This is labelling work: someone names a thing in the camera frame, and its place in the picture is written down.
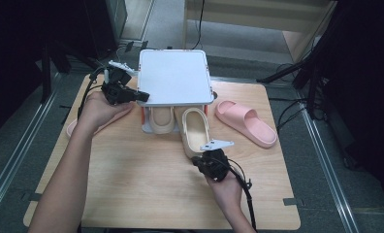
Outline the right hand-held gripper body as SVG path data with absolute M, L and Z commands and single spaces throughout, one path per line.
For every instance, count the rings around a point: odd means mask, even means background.
M 200 156 L 204 161 L 204 168 L 199 171 L 211 179 L 221 182 L 231 167 L 223 149 L 234 144 L 232 141 L 211 140 L 200 146 L 200 150 L 203 152 Z

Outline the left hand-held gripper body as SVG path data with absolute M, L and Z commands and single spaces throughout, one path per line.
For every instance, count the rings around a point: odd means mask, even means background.
M 132 69 L 125 64 L 110 61 L 104 70 L 102 91 L 111 105 L 136 101 L 140 93 L 127 84 L 132 77 L 128 74 Z

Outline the beige slipper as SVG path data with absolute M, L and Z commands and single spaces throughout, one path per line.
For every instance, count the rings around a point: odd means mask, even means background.
M 209 141 L 208 119 L 198 108 L 189 108 L 180 115 L 180 134 L 185 154 L 192 158 L 201 156 L 201 146 Z
M 171 133 L 175 128 L 172 107 L 152 107 L 149 109 L 149 124 L 155 134 Z

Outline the white shoe rack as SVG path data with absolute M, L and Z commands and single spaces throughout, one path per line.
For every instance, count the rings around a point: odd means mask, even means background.
M 152 133 L 149 109 L 153 107 L 204 106 L 215 97 L 206 53 L 202 50 L 142 50 L 138 68 L 138 91 L 146 92 L 142 107 L 142 130 Z

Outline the pink slipper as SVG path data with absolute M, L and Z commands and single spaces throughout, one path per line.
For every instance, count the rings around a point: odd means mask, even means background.
M 276 133 L 257 112 L 243 104 L 221 101 L 215 107 L 215 115 L 261 148 L 271 148 L 277 140 Z
M 132 111 L 132 109 L 127 109 L 117 115 L 115 115 L 110 121 L 108 121 L 107 123 L 103 124 L 102 126 L 98 127 L 98 129 L 95 131 L 94 135 L 96 135 L 97 133 L 99 133 L 100 131 L 102 131 L 104 128 L 106 128 L 107 126 L 109 126 L 110 124 L 114 123 L 115 121 L 119 120 L 120 118 L 122 117 L 125 117 L 126 115 L 128 115 L 130 112 Z M 75 129 L 75 127 L 77 126 L 78 124 L 78 119 L 74 119 L 68 126 L 67 126 L 67 129 L 66 129 L 66 133 L 68 135 L 68 137 L 70 138 L 72 136 L 72 133 Z

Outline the person's left hand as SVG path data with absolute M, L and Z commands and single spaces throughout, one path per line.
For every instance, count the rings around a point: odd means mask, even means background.
M 103 92 L 92 92 L 85 101 L 75 129 L 83 129 L 89 133 L 94 133 L 100 128 L 104 128 L 123 117 L 129 113 L 132 108 L 132 103 L 111 105 Z

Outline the person's right hand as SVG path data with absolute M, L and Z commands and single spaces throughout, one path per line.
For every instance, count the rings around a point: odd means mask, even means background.
M 240 210 L 241 186 L 235 175 L 229 172 L 221 182 L 208 176 L 206 180 L 222 212 L 234 213 Z

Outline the dark grey cabinet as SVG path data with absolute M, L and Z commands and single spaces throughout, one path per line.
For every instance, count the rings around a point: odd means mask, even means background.
M 127 20 L 125 0 L 83 0 L 96 58 L 116 50 Z

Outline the black metal stand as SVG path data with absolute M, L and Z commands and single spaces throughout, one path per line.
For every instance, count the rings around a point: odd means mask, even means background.
M 84 56 L 81 52 L 73 49 L 66 43 L 50 37 L 45 38 L 42 43 L 41 60 L 43 87 L 41 97 L 42 103 L 45 103 L 52 93 L 50 64 L 53 64 L 55 68 L 61 73 L 69 73 L 72 69 L 72 66 L 67 58 L 68 55 L 73 56 L 92 70 L 96 70 L 98 67 L 100 67 L 100 64 Z

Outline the black tape piece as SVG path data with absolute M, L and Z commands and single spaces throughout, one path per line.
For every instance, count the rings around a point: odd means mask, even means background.
M 283 203 L 285 206 L 300 206 L 303 207 L 305 205 L 305 202 L 302 198 L 284 198 Z
M 41 193 L 31 193 L 31 192 L 24 192 L 21 196 L 22 201 L 35 201 L 38 202 L 41 198 Z

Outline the black tripod stand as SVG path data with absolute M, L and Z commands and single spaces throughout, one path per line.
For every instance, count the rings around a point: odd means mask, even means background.
M 300 90 L 309 83 L 308 95 L 306 98 L 306 110 L 311 118 L 315 118 L 314 103 L 316 99 L 316 88 L 318 87 L 320 72 L 322 70 L 320 62 L 324 59 L 325 49 L 327 49 L 329 44 L 333 41 L 333 34 L 336 32 L 336 29 L 341 24 L 343 18 L 343 14 L 332 17 L 332 13 L 336 12 L 337 1 L 338 0 L 332 1 L 330 9 L 325 14 L 325 20 L 328 22 L 325 32 L 320 37 L 319 41 L 312 45 L 312 48 L 307 55 L 305 55 L 299 62 L 274 75 L 256 80 L 257 83 L 272 83 L 286 75 L 297 72 L 296 77 L 292 81 L 292 86 L 296 90 Z

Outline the light wooden cabinet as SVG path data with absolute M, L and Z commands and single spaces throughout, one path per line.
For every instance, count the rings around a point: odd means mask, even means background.
M 184 0 L 182 45 L 187 20 L 281 30 L 292 59 L 306 54 L 312 40 L 326 30 L 336 0 Z

